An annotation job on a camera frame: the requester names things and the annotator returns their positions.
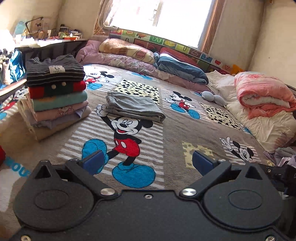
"red mouth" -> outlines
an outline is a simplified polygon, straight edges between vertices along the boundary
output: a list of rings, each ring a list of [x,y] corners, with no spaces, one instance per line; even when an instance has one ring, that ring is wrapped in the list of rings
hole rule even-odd
[[[117,131],[119,132],[119,133],[126,133],[127,131],[124,131],[124,130],[120,130],[119,128],[117,128]]]

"beige folded garment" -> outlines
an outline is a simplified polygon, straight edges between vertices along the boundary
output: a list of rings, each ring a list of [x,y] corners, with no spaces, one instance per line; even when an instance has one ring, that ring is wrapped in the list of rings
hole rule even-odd
[[[27,125],[27,127],[28,127],[28,129],[29,129],[29,131],[35,136],[35,139],[36,139],[37,141],[40,141],[40,140],[42,140],[42,139],[44,139],[44,138],[46,138],[46,137],[49,137],[49,136],[51,136],[52,134],[54,134],[54,133],[56,133],[56,132],[58,132],[58,131],[60,131],[60,130],[63,130],[63,129],[65,129],[65,128],[67,128],[68,126],[71,126],[72,124],[74,124],[74,123],[76,123],[77,121],[79,121],[79,120],[72,120],[72,121],[69,121],[69,122],[65,122],[65,123],[63,123],[63,124],[57,125],[57,126],[56,126],[55,128],[53,128],[53,129],[49,129],[49,128],[47,128],[47,127],[33,127],[33,126],[30,125],[30,122],[27,120],[27,118],[26,118],[26,116],[25,116],[25,114],[24,114],[24,107],[23,107],[21,101],[19,101],[19,102],[17,103],[17,107],[18,107],[19,112],[20,112],[20,114],[22,115],[22,117],[23,117],[23,119],[24,119],[24,121],[25,121],[25,123],[26,123],[26,125]],[[81,119],[87,117],[90,113],[91,113],[91,109],[90,109],[89,106],[87,106],[87,107],[85,108],[85,110],[84,110],[82,116],[81,116]]]

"folded striped shirt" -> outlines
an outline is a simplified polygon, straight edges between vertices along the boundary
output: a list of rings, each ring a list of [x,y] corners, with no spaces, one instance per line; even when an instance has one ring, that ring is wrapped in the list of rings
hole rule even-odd
[[[38,86],[57,81],[81,81],[85,72],[71,54],[62,55],[54,60],[43,62],[38,57],[26,62],[27,86]]]

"gray stuffed toy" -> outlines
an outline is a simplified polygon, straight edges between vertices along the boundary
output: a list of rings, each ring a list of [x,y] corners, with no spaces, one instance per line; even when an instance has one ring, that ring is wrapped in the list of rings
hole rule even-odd
[[[217,105],[226,106],[226,101],[220,95],[213,95],[209,91],[202,92],[202,98],[206,101],[215,102]]]

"white label on shirt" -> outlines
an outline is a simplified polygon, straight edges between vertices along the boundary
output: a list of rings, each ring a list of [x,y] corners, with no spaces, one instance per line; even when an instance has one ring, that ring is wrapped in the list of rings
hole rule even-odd
[[[48,68],[51,74],[65,73],[65,68],[62,65],[51,65]]]

